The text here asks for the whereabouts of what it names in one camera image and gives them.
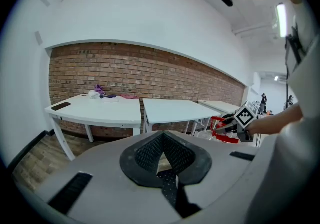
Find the table top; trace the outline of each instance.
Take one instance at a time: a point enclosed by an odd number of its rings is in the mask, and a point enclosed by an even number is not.
[[[144,98],[143,104],[150,124],[184,122],[221,115],[190,100]]]
[[[68,102],[71,105],[57,111],[52,107]],[[104,124],[141,124],[139,99],[119,97],[119,102],[102,102],[102,99],[90,99],[81,94],[49,106],[45,111],[59,117]]]
[[[223,101],[199,100],[198,102],[210,108],[214,108],[225,113],[234,113],[236,110],[240,109],[239,106],[231,105]]]

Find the white sleeve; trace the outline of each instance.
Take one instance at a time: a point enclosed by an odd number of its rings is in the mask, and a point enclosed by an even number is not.
[[[298,35],[305,52],[308,51],[313,39],[318,33],[318,22],[307,3],[293,4],[295,22],[298,26]]]

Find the red brick wall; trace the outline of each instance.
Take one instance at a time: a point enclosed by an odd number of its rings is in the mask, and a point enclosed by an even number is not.
[[[52,104],[87,94],[96,84],[101,85],[108,94],[224,101],[237,106],[241,104],[245,89],[241,83],[213,68],[153,48],[117,43],[81,43],[53,49],[49,69]],[[140,105],[143,118],[142,100]],[[61,127],[71,132],[86,133],[82,124],[62,121]],[[182,132],[185,127],[185,122],[169,123],[154,125],[153,130]],[[91,130],[94,136],[132,136],[132,129],[92,126]]]

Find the ceiling light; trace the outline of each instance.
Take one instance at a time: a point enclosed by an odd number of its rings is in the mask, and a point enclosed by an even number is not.
[[[276,7],[278,11],[278,18],[280,23],[280,36],[285,38],[287,36],[287,12],[286,6],[283,3],[280,3]]]

